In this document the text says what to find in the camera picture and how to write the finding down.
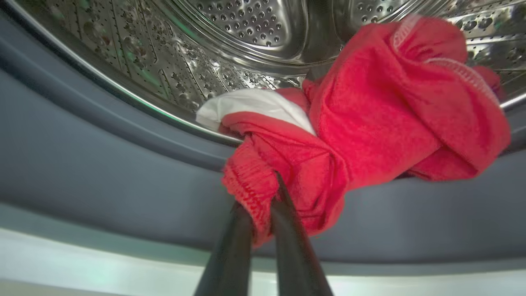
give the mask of red cloth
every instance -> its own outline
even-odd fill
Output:
[[[284,178],[309,235],[331,227],[346,191],[409,170],[427,180],[466,179],[509,144],[494,92],[499,78],[464,66],[462,33],[437,18],[363,27],[329,73],[279,92],[308,112],[317,133],[257,113],[229,114],[245,135],[223,183],[251,214],[255,244],[270,235],[270,202]]]

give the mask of black tongs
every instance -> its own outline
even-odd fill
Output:
[[[279,295],[332,296],[285,183],[277,172],[276,177],[279,190],[270,209],[272,232],[276,236]],[[248,295],[252,231],[250,215],[236,202],[195,296]]]

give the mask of red garment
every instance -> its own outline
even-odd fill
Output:
[[[222,124],[245,135],[223,183],[251,214],[255,243],[270,235],[270,202],[284,178],[309,235],[336,222],[346,191],[409,170],[427,180],[474,177],[509,144],[499,78],[469,68],[462,33],[437,18],[363,27],[319,82],[279,91],[317,133],[252,112]]]

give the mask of white fabric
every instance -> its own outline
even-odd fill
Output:
[[[223,117],[237,112],[255,112],[283,120],[316,135],[307,114],[297,104],[271,90],[247,88],[222,94],[206,102],[196,121],[217,130]]]

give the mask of stainless steel drum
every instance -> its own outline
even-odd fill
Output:
[[[4,0],[58,55],[132,104],[216,138],[194,122],[204,101],[240,88],[299,87],[369,23],[410,13],[461,29],[471,64],[526,101],[525,0]]]

